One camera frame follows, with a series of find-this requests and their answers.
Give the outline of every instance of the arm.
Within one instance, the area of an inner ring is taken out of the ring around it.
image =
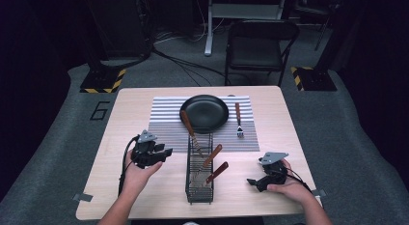
[[[291,166],[286,160],[283,159],[283,163],[287,169],[291,169]],[[304,187],[304,185],[298,181],[287,178],[285,184],[270,184],[267,186],[267,190],[271,192],[283,193],[289,199],[301,204],[308,225],[332,224],[325,210],[321,207],[318,201],[316,201],[315,197]]]
[[[126,166],[131,162],[131,153],[132,151],[127,153]],[[150,176],[161,166],[162,162],[157,162],[150,168],[141,169],[134,164],[130,164],[125,173],[122,193],[98,224],[125,224],[136,198],[147,185]]]

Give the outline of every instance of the wooden table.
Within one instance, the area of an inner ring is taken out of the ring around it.
[[[84,193],[91,202],[81,201],[76,216],[80,220],[100,219],[118,196],[123,151],[129,140],[147,129],[154,97],[249,96],[253,107],[260,152],[221,152],[214,166],[227,161],[230,167],[214,181],[211,204],[187,202],[185,194],[187,154],[173,153],[155,173],[133,206],[129,218],[197,218],[301,213],[302,208],[285,196],[258,192],[246,179],[265,176],[259,157],[265,152],[289,153],[286,158],[311,189],[315,189],[307,160],[280,88],[194,87],[122,89],[116,99],[102,137]]]

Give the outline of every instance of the cable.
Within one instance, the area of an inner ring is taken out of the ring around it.
[[[294,179],[296,181],[298,181],[299,183],[301,183],[306,189],[308,189],[308,191],[310,191],[311,193],[313,193],[310,188],[308,187],[308,185],[301,179],[301,177],[295,173],[294,171],[292,171],[291,169],[286,168],[287,170],[291,171],[291,173],[295,174],[298,178],[295,178],[294,176],[290,175],[290,174],[284,174],[280,171],[275,171],[275,170],[270,170],[272,173],[276,173],[276,174],[280,174],[280,175],[284,175],[288,178]]]
[[[118,190],[118,195],[121,194],[121,192],[123,191],[123,182],[125,181],[125,172],[127,170],[127,168],[129,167],[129,165],[131,163],[133,163],[134,160],[131,160],[131,162],[125,167],[126,165],[126,156],[129,150],[130,145],[132,144],[132,142],[137,141],[139,139],[140,135],[137,135],[135,137],[132,137],[132,139],[130,139],[129,143],[126,145],[125,151],[123,153],[123,170],[121,172],[121,176],[120,176],[120,186],[119,186],[119,190]]]
[[[196,3],[198,4],[199,12],[200,12],[201,17],[202,17],[202,22],[203,22],[203,25],[204,25],[204,31],[203,31],[202,35],[198,39],[190,40],[191,42],[198,42],[202,37],[205,36],[205,17],[204,17],[204,14],[202,12],[201,5],[199,4],[199,0],[196,0]]]
[[[209,71],[215,72],[215,73],[220,74],[220,75],[222,75],[223,77],[225,77],[225,75],[224,75],[223,73],[221,73],[220,71],[218,71],[218,70],[214,70],[214,69],[211,69],[211,68],[208,68],[208,67],[199,65],[199,64],[191,63],[191,62],[188,62],[188,61],[179,59],[179,58],[175,58],[175,57],[166,55],[166,54],[164,54],[163,52],[157,50],[155,47],[152,48],[152,53],[155,53],[155,54],[157,54],[157,55],[159,55],[159,56],[161,56],[161,57],[163,57],[163,58],[165,58],[165,59],[168,59],[168,60],[170,60],[170,61],[172,61],[172,62],[178,64],[181,68],[183,68],[184,71],[187,71],[187,70],[192,71],[192,70],[188,69],[187,67],[184,67],[183,65],[188,66],[188,67],[192,67],[192,68],[198,68],[198,69],[209,70]],[[203,78],[204,80],[206,80],[206,81],[210,84],[210,82],[209,82],[206,78],[204,78],[203,76],[199,75],[199,74],[196,73],[196,72],[194,72],[194,73],[197,74],[198,76],[200,76],[201,78]],[[199,85],[199,83],[198,83],[195,79],[193,79],[193,77],[192,77],[190,74],[188,74],[188,75],[192,78],[193,81],[196,82],[196,84]]]
[[[212,32],[216,31],[216,29],[223,23],[224,20],[225,20],[225,19],[222,18],[222,20],[220,21],[220,23],[212,30]]]
[[[184,37],[184,36],[183,37],[172,37],[172,38],[165,39],[165,40],[162,40],[162,41],[159,41],[159,42],[155,42],[154,44],[166,42],[166,41],[173,40],[173,39],[184,39],[184,38],[186,38],[186,37]]]
[[[163,32],[158,32],[158,33],[156,34],[155,40],[156,40],[156,41],[166,40],[166,39],[171,38],[173,34],[174,34],[174,32],[165,32],[165,31],[163,31]]]

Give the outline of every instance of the wooden handle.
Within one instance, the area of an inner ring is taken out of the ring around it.
[[[204,161],[204,165],[203,167],[205,168],[212,159],[214,159],[215,156],[217,156],[217,154],[219,154],[219,152],[223,149],[222,145],[218,145],[216,147],[216,149],[210,154],[210,156]]]
[[[227,161],[225,161],[219,168],[217,168],[216,171],[213,172],[206,180],[205,183],[209,184],[211,181],[213,181],[217,176],[219,176],[223,171],[225,171],[229,167],[229,164]]]
[[[240,120],[240,104],[237,102],[235,104],[235,115],[237,117],[237,120]]]
[[[189,135],[194,137],[195,136],[195,131],[193,130],[192,126],[190,125],[189,117],[187,116],[187,113],[184,110],[180,111],[180,116],[181,119],[183,120],[184,125],[187,128],[187,131],[189,131]]]

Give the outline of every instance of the controller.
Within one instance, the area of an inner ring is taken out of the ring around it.
[[[166,161],[166,157],[172,155],[173,149],[165,150],[164,144],[154,142],[157,137],[152,133],[144,130],[139,136],[135,147],[132,150],[131,159],[141,169],[146,166],[154,165],[155,163]]]
[[[262,179],[256,181],[253,179],[247,179],[250,185],[254,185],[259,192],[263,192],[267,189],[267,186],[273,184],[284,184],[286,182],[286,176],[288,171],[281,161],[281,158],[287,156],[287,154],[281,153],[266,153],[264,157],[259,158],[259,163],[262,166],[264,173],[267,175]]]

